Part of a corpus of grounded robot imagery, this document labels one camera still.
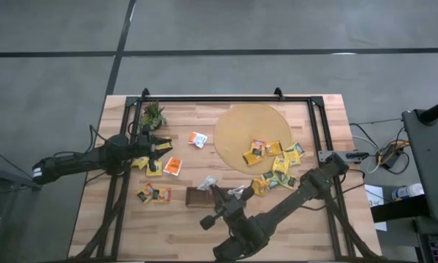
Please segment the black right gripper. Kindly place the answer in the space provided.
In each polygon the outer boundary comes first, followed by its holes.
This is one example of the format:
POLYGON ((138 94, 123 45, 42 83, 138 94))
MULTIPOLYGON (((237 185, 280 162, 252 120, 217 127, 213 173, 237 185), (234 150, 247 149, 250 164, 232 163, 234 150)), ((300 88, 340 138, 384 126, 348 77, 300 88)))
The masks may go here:
POLYGON ((229 195, 227 188, 212 185, 210 189, 214 198, 214 211, 216 213, 213 216, 208 215, 200 221, 200 225, 204 230, 214 226, 218 218, 223 218, 230 229, 234 228, 236 221, 246 219, 243 209, 246 201, 254 195, 251 186, 244 189, 240 199, 229 195))

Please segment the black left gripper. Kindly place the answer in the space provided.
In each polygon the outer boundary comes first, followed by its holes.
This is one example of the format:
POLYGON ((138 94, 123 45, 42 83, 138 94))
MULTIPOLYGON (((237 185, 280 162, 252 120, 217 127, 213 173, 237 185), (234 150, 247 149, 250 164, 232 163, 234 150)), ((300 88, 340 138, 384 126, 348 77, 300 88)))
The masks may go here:
POLYGON ((161 158, 163 155, 168 153, 172 150, 172 148, 163 148, 163 149, 156 149, 154 151, 153 144, 155 145, 161 145, 165 143, 171 143, 171 139, 169 137, 154 137, 154 140, 152 138, 150 126, 148 125, 141 125, 139 128, 139 135, 137 137, 137 144, 139 145, 141 151, 143 153, 146 153, 149 157, 149 171, 150 172, 156 172, 156 166, 155 161, 161 158))

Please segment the wooden three-compartment tray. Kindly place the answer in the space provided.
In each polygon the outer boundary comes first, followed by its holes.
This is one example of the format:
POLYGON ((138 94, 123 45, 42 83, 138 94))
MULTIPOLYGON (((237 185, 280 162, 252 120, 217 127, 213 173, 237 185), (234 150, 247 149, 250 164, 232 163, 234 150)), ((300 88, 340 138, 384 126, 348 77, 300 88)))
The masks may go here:
POLYGON ((186 206, 196 208, 215 208, 214 194, 210 190, 199 190, 195 187, 186 188, 186 206))

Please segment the small potted succulent plant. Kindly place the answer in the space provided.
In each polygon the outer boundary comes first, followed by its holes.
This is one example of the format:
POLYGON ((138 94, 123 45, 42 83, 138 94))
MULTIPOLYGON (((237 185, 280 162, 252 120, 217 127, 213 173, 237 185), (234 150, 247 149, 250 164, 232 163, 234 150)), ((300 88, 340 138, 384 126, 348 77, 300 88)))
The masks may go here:
POLYGON ((143 114, 140 119, 141 129, 155 131, 161 126, 167 125, 167 119, 162 114, 164 109, 164 107, 160 107, 158 101, 147 104, 143 108, 143 114))

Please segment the pile of packets right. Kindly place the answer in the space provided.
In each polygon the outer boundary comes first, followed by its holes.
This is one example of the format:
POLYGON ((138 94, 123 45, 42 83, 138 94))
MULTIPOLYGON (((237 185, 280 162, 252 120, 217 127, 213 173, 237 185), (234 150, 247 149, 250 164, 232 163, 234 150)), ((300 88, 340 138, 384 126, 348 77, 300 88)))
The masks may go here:
POLYGON ((279 174, 283 174, 286 175, 288 173, 290 167, 290 161, 285 159, 285 158, 281 158, 281 157, 276 157, 273 161, 273 166, 271 168, 271 170, 273 172, 277 172, 279 174))

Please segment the round woven tan placemat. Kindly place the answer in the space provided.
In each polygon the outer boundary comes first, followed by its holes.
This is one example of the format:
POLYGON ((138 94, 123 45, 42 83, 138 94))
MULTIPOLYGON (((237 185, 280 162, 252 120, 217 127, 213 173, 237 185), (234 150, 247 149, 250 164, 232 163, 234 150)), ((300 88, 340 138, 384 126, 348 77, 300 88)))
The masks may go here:
POLYGON ((252 149, 252 141, 278 141, 283 148, 292 143, 292 131, 284 116, 266 104, 238 104, 217 122, 213 141, 216 152, 229 167, 250 175, 271 169, 274 157, 263 156, 257 164, 248 165, 243 154, 252 149))

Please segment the white paper sheet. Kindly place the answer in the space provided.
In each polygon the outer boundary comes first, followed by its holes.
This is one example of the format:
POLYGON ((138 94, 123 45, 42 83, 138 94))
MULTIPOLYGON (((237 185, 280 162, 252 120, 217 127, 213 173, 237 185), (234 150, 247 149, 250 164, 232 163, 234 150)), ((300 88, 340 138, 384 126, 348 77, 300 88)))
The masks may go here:
MULTIPOLYGON (((366 195, 369 201, 369 207, 376 207, 385 204, 382 188, 379 186, 365 185, 366 195)), ((386 222, 375 224, 377 231, 386 232, 388 230, 386 222)))

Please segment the black yellow power adapter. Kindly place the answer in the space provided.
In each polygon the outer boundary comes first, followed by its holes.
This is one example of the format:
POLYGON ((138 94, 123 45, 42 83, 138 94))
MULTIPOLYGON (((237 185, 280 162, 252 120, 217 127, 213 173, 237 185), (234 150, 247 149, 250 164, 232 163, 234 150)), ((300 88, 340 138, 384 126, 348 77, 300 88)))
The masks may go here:
POLYGON ((389 142, 376 154, 377 164, 384 169, 393 168, 401 155, 404 154, 404 149, 410 146, 410 142, 406 140, 395 140, 389 142))

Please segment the black shelf bar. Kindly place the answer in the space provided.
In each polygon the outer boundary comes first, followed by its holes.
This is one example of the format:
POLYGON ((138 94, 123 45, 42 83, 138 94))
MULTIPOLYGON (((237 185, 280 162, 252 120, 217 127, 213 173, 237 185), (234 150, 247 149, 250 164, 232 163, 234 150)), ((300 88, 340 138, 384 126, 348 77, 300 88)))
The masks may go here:
POLYGON ((374 206, 371 208, 371 214, 374 223, 418 216, 429 217, 431 215, 424 195, 374 206))

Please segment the white bottle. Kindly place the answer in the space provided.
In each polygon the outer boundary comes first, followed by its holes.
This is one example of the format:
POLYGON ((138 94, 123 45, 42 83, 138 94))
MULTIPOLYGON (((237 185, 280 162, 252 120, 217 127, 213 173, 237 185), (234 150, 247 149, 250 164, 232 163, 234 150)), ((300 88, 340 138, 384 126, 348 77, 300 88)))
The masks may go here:
POLYGON ((400 201, 420 195, 424 195, 423 186, 421 183, 414 183, 394 190, 391 194, 391 197, 393 201, 400 201))

